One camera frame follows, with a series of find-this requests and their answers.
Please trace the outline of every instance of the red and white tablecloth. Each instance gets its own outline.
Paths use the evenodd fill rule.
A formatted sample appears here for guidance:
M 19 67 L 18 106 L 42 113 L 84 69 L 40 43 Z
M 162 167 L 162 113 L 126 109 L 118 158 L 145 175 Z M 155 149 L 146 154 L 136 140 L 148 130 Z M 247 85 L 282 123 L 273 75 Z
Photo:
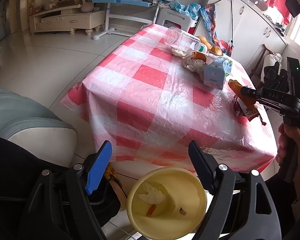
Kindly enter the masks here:
M 112 161 L 194 171 L 188 144 L 196 140 L 235 171 L 265 168 L 277 147 L 263 106 L 266 126 L 259 118 L 249 122 L 236 117 L 227 81 L 222 91 L 203 85 L 163 43 L 166 31 L 156 24 L 140 30 L 71 88 L 61 103 L 90 122 L 96 150 L 105 140 L 111 142 Z M 236 61 L 230 78 L 252 85 Z

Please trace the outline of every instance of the drawer handle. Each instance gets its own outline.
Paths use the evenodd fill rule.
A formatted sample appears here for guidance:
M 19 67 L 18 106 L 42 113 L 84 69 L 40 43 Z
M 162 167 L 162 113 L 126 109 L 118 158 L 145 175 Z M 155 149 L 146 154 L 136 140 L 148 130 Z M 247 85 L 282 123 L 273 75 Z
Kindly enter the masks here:
M 243 14 L 243 11 L 244 11 L 244 6 L 242 7 L 242 11 L 241 11 L 240 15 L 242 15 L 242 14 Z

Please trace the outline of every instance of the yellow bucket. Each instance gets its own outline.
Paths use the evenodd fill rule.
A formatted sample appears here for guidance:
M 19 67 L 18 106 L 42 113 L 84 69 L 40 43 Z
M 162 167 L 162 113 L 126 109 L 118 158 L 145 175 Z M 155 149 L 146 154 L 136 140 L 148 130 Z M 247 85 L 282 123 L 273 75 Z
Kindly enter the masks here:
M 152 205 L 138 197 L 138 194 L 146 194 L 143 182 L 166 195 L 149 217 L 146 214 Z M 172 240 L 191 233 L 200 224 L 206 207 L 207 195 L 199 179 L 175 167 L 145 174 L 134 184 L 127 200 L 130 223 L 143 236 L 153 240 Z

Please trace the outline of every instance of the plastic bottle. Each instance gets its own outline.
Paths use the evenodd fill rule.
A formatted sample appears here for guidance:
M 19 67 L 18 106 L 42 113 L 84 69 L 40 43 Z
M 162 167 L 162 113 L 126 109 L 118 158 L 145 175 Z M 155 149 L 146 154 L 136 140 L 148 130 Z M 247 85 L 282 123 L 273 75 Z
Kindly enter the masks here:
M 200 39 L 179 28 L 170 27 L 164 38 L 164 44 L 175 49 L 187 51 L 193 49 L 195 51 L 207 52 L 207 46 L 200 42 Z

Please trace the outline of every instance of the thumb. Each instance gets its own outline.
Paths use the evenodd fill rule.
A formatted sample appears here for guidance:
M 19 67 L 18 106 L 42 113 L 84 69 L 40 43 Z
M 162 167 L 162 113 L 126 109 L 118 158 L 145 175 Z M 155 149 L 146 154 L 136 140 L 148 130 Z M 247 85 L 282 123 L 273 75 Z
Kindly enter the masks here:
M 300 129 L 296 126 L 283 125 L 285 134 L 300 146 Z

